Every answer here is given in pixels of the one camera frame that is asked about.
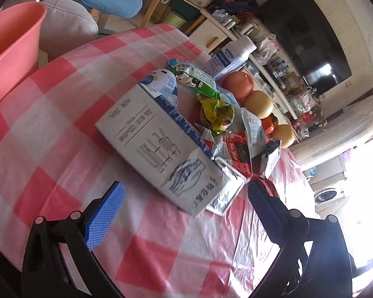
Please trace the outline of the green waste bin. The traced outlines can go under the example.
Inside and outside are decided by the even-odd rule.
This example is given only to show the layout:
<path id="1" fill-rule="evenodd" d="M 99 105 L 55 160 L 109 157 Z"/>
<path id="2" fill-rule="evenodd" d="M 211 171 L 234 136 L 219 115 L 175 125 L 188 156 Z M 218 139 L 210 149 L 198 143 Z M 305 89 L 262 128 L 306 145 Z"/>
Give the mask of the green waste bin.
<path id="1" fill-rule="evenodd" d="M 165 13 L 162 23 L 181 29 L 187 23 L 187 20 L 176 11 L 170 9 Z"/>

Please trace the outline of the red apple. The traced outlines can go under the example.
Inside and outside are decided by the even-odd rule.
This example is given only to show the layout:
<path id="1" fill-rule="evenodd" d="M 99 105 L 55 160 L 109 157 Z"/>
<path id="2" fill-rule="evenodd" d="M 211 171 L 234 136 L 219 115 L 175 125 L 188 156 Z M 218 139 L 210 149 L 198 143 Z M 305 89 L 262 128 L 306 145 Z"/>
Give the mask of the red apple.
<path id="1" fill-rule="evenodd" d="M 231 92 L 238 101 L 243 101 L 253 90 L 253 78 L 244 71 L 227 74 L 222 80 L 222 87 Z"/>

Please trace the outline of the grey round pouf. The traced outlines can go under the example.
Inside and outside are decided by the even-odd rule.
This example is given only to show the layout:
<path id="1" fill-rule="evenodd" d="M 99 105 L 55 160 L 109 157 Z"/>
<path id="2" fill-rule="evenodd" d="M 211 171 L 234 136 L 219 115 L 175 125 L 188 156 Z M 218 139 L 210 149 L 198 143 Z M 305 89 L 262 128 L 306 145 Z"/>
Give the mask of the grey round pouf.
<path id="1" fill-rule="evenodd" d="M 73 0 L 45 0 L 41 4 L 46 16 L 40 30 L 39 48 L 57 58 L 98 36 L 98 25 L 92 15 Z"/>

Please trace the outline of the green white snack wrapper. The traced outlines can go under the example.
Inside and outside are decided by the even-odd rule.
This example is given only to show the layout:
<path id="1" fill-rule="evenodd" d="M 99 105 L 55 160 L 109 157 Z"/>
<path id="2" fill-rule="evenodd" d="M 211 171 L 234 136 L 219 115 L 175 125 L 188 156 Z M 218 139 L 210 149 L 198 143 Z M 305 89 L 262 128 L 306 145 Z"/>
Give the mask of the green white snack wrapper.
<path id="1" fill-rule="evenodd" d="M 174 74 L 178 83 L 208 98 L 220 99 L 215 80 L 194 64 L 182 59 L 169 59 L 167 64 L 167 69 Z"/>

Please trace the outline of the white folded packet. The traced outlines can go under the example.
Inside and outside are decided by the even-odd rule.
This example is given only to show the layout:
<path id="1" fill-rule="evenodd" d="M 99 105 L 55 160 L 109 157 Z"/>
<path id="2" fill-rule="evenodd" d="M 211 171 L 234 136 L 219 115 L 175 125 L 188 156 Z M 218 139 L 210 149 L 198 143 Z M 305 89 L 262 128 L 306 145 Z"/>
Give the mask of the white folded packet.
<path id="1" fill-rule="evenodd" d="M 280 159 L 281 140 L 271 139 L 265 144 L 263 154 L 261 156 L 259 174 L 262 177 L 268 178 L 274 170 Z"/>

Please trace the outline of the red white checkered tablecloth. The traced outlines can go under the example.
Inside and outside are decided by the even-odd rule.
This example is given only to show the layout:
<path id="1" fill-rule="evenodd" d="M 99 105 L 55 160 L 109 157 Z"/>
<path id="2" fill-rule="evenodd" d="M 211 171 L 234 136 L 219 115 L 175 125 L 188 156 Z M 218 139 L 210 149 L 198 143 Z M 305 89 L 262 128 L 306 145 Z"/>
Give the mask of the red white checkered tablecloth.
<path id="1" fill-rule="evenodd" d="M 0 252 L 20 270 L 34 218 L 83 210 L 115 181 L 125 202 L 94 250 L 127 297 L 248 297 L 278 253 L 241 192 L 225 216 L 179 211 L 103 139 L 95 123 L 171 58 L 208 56 L 160 24 L 63 55 L 0 103 Z"/>

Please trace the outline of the orange tangerine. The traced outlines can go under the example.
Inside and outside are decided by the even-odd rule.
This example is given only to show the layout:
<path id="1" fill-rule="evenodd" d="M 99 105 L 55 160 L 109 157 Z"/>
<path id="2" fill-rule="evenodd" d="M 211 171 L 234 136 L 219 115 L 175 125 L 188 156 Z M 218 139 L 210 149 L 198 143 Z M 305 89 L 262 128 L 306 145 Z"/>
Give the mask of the orange tangerine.
<path id="1" fill-rule="evenodd" d="M 267 118 L 261 120 L 261 126 L 266 135 L 272 134 L 276 126 L 278 126 L 278 118 L 271 113 Z"/>

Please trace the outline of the black flat television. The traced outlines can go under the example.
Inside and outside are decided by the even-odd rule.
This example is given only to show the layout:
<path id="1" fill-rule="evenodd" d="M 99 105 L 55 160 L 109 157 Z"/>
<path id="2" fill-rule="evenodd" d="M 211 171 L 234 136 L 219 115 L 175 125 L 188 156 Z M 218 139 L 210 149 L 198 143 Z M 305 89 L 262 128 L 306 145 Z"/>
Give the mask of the black flat television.
<path id="1" fill-rule="evenodd" d="M 276 35 L 317 96 L 352 75 L 333 28 L 314 0 L 267 0 L 255 15 Z"/>

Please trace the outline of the yellow crumpled wrapper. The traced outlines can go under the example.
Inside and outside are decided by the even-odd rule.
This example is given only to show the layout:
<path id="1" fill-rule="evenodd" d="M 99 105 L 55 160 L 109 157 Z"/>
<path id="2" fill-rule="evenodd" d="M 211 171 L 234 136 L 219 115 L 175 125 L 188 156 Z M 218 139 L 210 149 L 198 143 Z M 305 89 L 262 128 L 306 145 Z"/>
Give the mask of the yellow crumpled wrapper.
<path id="1" fill-rule="evenodd" d="M 234 108 L 222 100 L 209 98 L 200 93 L 196 97 L 201 105 L 201 124 L 215 135 L 225 133 L 234 121 Z"/>

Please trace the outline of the white blue pouch bag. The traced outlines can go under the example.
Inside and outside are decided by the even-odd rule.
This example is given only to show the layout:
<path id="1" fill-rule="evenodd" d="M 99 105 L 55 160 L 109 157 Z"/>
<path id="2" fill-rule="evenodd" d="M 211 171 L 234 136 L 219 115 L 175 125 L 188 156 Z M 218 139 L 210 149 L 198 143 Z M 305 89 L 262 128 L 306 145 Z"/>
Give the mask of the white blue pouch bag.
<path id="1" fill-rule="evenodd" d="M 253 159 L 263 153 L 266 144 L 265 134 L 261 126 L 261 120 L 256 115 L 249 112 L 246 108 L 241 108 L 241 116 L 246 131 L 250 158 Z"/>

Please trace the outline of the yellow pear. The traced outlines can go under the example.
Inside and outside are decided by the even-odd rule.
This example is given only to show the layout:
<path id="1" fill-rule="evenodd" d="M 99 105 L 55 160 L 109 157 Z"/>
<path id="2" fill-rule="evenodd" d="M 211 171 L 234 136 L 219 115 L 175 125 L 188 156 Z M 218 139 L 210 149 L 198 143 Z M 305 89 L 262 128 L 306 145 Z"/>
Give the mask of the yellow pear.
<path id="1" fill-rule="evenodd" d="M 293 129 L 288 124 L 279 124 L 276 126 L 272 132 L 272 138 L 280 140 L 281 148 L 288 148 L 295 141 Z"/>
<path id="2" fill-rule="evenodd" d="M 267 118 L 274 108 L 272 100 L 262 91 L 253 90 L 243 101 L 243 107 L 259 119 Z"/>

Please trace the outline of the white blue milk carton box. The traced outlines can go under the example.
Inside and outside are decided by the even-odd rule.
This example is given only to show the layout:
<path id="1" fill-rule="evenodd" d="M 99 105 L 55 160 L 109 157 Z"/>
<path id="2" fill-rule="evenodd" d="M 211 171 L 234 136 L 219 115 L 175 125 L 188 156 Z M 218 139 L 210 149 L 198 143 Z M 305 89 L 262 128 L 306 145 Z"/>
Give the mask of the white blue milk carton box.
<path id="1" fill-rule="evenodd" d="M 245 177 L 215 156 L 196 129 L 154 89 L 137 84 L 95 124 L 111 146 L 179 209 L 223 216 Z"/>

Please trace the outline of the pink plastic trash bin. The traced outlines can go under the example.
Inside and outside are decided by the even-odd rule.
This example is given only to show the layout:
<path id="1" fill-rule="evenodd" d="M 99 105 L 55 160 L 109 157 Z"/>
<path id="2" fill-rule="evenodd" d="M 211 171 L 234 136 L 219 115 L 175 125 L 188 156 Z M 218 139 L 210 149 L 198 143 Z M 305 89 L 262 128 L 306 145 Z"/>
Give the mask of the pink plastic trash bin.
<path id="1" fill-rule="evenodd" d="M 0 12 L 0 102 L 38 69 L 42 3 L 31 1 Z"/>

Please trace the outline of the red black snack wrapper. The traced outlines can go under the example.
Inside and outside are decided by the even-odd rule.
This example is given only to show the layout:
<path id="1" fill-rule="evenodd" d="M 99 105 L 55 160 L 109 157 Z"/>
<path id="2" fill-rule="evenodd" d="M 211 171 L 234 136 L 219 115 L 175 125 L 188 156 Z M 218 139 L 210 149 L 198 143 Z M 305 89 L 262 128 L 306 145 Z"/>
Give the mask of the red black snack wrapper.
<path id="1" fill-rule="evenodd" d="M 222 141 L 225 142 L 226 155 L 230 160 L 230 165 L 244 175 L 246 179 L 249 179 L 252 175 L 252 169 L 246 133 L 244 131 L 226 133 L 222 135 Z"/>

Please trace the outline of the small white yogurt bottle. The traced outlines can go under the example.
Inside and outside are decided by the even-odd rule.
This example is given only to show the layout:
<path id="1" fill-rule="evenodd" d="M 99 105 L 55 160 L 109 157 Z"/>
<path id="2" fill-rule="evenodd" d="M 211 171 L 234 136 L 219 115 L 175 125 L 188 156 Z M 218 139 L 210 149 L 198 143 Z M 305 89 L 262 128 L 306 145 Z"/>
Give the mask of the small white yogurt bottle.
<path id="1" fill-rule="evenodd" d="M 167 69 L 157 69 L 145 76 L 139 85 L 153 98 L 163 96 L 171 105 L 178 105 L 178 88 L 174 74 Z"/>

